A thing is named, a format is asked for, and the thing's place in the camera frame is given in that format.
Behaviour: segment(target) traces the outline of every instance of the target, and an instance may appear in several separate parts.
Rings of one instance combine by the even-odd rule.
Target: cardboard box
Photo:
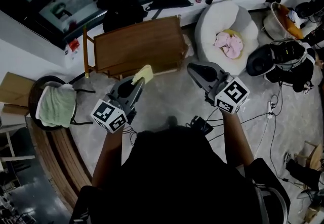
[[[5,104],[4,108],[2,109],[2,112],[26,116],[29,110],[28,107]]]
[[[0,102],[28,107],[33,80],[8,72],[0,85]]]

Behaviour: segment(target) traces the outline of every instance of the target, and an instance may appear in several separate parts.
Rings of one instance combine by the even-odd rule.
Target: green towel
[[[70,126],[75,109],[76,91],[72,88],[48,86],[39,104],[38,119],[44,126]]]

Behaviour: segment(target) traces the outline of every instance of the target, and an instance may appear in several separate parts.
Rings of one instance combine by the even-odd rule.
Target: white round cushion
[[[216,34],[226,29],[237,31],[242,36],[244,48],[238,59],[228,58],[220,48],[214,46]],[[202,13],[195,29],[199,60],[217,63],[231,75],[239,75],[245,70],[249,54],[259,46],[258,33],[246,9],[233,1],[214,3]]]

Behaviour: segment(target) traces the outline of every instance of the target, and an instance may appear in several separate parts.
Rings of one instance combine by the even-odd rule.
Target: wooden chair
[[[88,40],[94,45],[94,67],[88,63]],[[153,73],[179,70],[188,50],[177,16],[133,24],[93,39],[84,27],[83,46],[86,78],[89,70],[94,70],[121,79],[147,64]]]
[[[309,144],[314,147],[313,151],[310,153],[309,156],[304,156],[300,154],[295,154],[296,157],[306,159],[306,167],[319,170],[321,168],[321,158],[323,154],[323,146],[322,144],[315,145],[311,142],[305,141],[306,144]]]

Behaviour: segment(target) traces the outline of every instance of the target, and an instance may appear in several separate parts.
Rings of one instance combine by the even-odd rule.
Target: dark floor
[[[12,137],[16,156],[36,155],[27,128]],[[21,161],[29,168],[17,173],[21,187],[10,191],[10,200],[20,214],[30,212],[37,223],[68,223],[70,213],[49,183],[38,159]]]

